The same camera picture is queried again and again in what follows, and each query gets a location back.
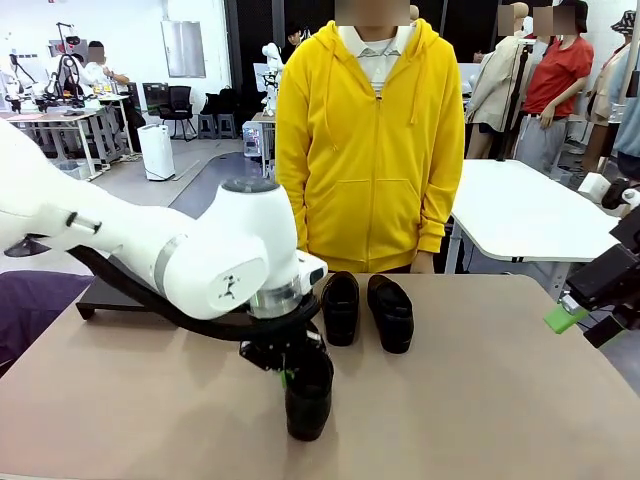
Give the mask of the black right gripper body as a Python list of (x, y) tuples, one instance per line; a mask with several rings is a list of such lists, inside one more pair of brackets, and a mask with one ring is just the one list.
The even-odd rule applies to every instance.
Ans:
[(639, 213), (630, 212), (610, 234), (617, 243), (567, 279), (570, 296), (593, 311), (607, 306), (639, 309)]

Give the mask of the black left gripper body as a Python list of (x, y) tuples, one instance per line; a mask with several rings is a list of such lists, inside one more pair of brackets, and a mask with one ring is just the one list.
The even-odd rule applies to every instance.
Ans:
[(267, 339), (242, 341), (239, 355), (263, 371), (293, 372), (312, 354), (324, 351), (316, 327), (300, 327)]

